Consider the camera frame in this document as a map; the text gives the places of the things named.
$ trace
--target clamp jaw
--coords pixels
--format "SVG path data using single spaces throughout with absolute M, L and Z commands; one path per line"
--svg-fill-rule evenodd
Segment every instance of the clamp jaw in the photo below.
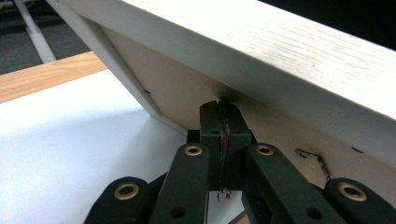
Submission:
M 206 223 L 210 190 L 242 190 L 250 223 L 396 223 L 395 209 L 357 181 L 311 185 L 277 147 L 257 143 L 235 105 L 206 103 L 200 117 L 167 174 L 114 181 L 85 223 Z

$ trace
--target brass grommet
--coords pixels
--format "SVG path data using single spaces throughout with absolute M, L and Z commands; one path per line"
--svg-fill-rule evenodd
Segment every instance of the brass grommet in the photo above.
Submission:
M 132 188 L 131 191 L 127 193 L 122 193 L 122 189 L 124 188 Z M 139 192 L 139 186 L 137 186 L 134 183 L 123 183 L 120 184 L 117 188 L 116 191 L 114 191 L 114 197 L 118 200 L 129 200 L 132 199 L 134 196 L 136 196 L 137 192 Z
M 271 148 L 265 146 L 258 146 L 256 151 L 263 156 L 271 156 L 274 154 L 274 151 Z
M 189 156 L 198 156 L 202 153 L 202 149 L 200 147 L 187 147 L 184 152 Z
M 356 202 L 364 202 L 367 200 L 366 193 L 352 184 L 342 182 L 338 185 L 338 190 L 350 200 Z

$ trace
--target floor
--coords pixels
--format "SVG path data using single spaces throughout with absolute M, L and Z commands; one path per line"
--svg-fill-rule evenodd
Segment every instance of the floor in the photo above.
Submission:
M 46 1 L 25 1 L 25 5 L 56 59 L 90 50 Z M 24 26 L 12 3 L 0 3 L 0 75 L 41 64 Z

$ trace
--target wooden board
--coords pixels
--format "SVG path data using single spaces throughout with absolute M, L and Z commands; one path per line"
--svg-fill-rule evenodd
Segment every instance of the wooden board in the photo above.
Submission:
M 0 103 L 105 70 L 93 52 L 0 76 Z

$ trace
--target wood grain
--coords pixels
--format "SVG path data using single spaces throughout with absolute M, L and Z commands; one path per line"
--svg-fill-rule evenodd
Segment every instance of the wood grain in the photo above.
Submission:
M 106 69 L 93 52 L 0 76 L 0 103 L 63 84 Z

